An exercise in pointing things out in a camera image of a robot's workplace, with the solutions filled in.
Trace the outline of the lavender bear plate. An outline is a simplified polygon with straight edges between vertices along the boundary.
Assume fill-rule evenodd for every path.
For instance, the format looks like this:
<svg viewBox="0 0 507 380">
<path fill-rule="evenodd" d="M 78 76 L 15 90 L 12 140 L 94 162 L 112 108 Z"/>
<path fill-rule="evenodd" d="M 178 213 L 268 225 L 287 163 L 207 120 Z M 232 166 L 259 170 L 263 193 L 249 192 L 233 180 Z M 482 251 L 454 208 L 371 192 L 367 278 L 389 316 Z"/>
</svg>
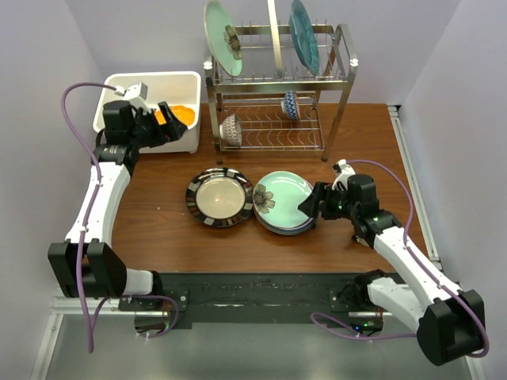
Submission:
<svg viewBox="0 0 507 380">
<path fill-rule="evenodd" d="M 294 234 L 301 234 L 302 232 L 305 232 L 306 230 L 309 230 L 314 227 L 315 220 L 313 218 L 309 218 L 305 223 L 303 223 L 300 226 L 297 227 L 291 227 L 291 228 L 281 228 L 273 226 L 266 221 L 259 219 L 259 222 L 268 230 L 271 230 L 272 232 L 276 234 L 283 234 L 283 235 L 294 235 Z"/>
</svg>

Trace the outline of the orange scalloped plate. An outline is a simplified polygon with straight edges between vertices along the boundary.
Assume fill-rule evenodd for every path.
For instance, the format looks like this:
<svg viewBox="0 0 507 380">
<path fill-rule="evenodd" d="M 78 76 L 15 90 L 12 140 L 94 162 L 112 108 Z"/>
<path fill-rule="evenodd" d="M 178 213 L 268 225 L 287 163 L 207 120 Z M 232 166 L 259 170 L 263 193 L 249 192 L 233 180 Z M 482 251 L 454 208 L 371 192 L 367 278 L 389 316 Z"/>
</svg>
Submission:
<svg viewBox="0 0 507 380">
<path fill-rule="evenodd" d="M 187 127 L 191 127 L 196 119 L 195 111 L 192 108 L 181 104 L 171 105 L 170 111 L 180 122 L 182 122 Z M 159 108 L 155 110 L 154 115 L 159 125 L 169 123 L 169 117 L 164 116 Z"/>
</svg>

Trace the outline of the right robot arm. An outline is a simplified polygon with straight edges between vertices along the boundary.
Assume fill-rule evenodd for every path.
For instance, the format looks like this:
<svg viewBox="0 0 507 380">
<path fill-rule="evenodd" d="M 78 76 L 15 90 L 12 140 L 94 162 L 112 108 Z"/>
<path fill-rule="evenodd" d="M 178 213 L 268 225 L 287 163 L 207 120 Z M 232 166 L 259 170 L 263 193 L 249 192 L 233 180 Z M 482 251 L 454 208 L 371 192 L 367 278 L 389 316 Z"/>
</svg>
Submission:
<svg viewBox="0 0 507 380">
<path fill-rule="evenodd" d="M 407 229 L 381 208 L 370 176 L 342 173 L 332 184 L 318 182 L 298 208 L 312 218 L 349 220 L 357 240 L 386 259 L 404 280 L 399 285 L 380 271 L 359 276 L 353 291 L 358 309 L 379 306 L 392 313 L 436 366 L 488 354 L 482 297 L 463 291 L 417 248 Z"/>
</svg>

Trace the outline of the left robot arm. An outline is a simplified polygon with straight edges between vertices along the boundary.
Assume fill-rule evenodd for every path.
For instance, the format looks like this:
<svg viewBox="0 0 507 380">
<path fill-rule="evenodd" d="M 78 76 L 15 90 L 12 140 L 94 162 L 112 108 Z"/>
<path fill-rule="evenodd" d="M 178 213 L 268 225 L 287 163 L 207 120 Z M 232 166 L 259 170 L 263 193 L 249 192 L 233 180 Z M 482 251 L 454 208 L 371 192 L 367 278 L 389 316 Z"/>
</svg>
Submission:
<svg viewBox="0 0 507 380">
<path fill-rule="evenodd" d="M 156 310 L 164 301 L 158 275 L 126 267 L 112 250 L 112 228 L 140 150 L 177 141 L 188 128 L 166 102 L 145 112 L 128 101 L 111 101 L 103 119 L 99 135 L 105 141 L 93 149 L 81 210 L 64 241 L 50 245 L 48 259 L 68 298 L 133 295 L 145 310 Z"/>
</svg>

